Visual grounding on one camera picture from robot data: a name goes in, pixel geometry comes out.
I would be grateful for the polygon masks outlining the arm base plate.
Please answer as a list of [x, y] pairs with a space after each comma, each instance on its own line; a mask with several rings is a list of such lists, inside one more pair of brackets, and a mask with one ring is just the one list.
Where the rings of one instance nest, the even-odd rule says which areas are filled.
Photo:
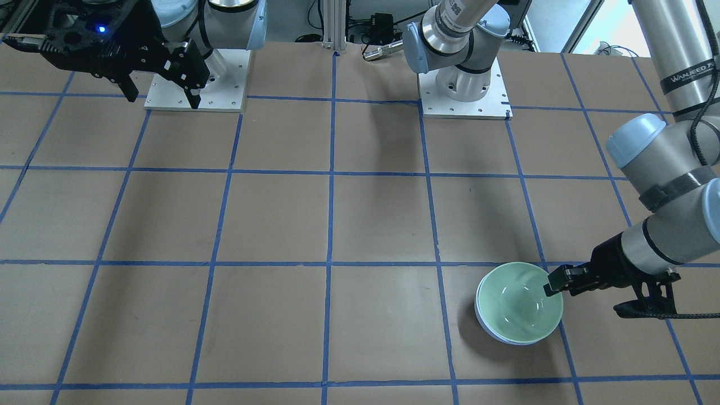
[[200, 91], [200, 105], [190, 107], [183, 91], [155, 74], [144, 107], [169, 112], [241, 113], [252, 52], [249, 49], [215, 49], [206, 59], [210, 77]]
[[455, 67], [417, 75], [422, 115], [439, 119], [509, 120], [514, 117], [496, 58], [476, 78]]

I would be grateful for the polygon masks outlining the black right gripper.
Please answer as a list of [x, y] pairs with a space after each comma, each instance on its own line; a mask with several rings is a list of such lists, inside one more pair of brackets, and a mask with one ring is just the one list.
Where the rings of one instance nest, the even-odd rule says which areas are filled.
[[209, 80], [195, 41], [167, 42], [150, 1], [23, 1], [3, 43], [40, 54], [58, 69], [105, 77], [128, 102], [140, 94], [134, 71], [164, 68], [164, 78], [183, 89], [193, 110]]

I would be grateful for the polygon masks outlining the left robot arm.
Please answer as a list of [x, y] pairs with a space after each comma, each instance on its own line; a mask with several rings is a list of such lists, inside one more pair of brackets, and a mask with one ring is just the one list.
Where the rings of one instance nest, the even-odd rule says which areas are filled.
[[[548, 296], [632, 287], [640, 299], [669, 299], [676, 267], [718, 250], [718, 39], [702, 1], [633, 1], [676, 121], [633, 118], [607, 141], [610, 157], [651, 212], [597, 246], [591, 260], [548, 275]], [[407, 64], [447, 75], [445, 94], [481, 98], [507, 13], [496, 1], [442, 1], [404, 28]]]

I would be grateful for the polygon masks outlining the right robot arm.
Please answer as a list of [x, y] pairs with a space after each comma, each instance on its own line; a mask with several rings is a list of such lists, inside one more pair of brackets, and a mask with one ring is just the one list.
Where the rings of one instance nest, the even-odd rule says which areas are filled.
[[152, 73], [149, 110], [239, 113], [252, 51], [267, 35], [265, 1], [21, 1], [3, 42], [57, 69], [90, 74], [129, 102]]

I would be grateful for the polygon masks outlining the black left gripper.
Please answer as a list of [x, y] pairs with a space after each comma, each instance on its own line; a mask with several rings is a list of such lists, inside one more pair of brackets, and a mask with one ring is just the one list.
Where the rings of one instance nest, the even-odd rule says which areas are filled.
[[660, 293], [656, 274], [662, 271], [662, 252], [645, 231], [624, 231], [592, 251], [587, 266], [560, 265], [547, 276], [547, 297], [563, 291], [576, 296], [585, 291], [625, 288], [646, 283], [649, 293]]

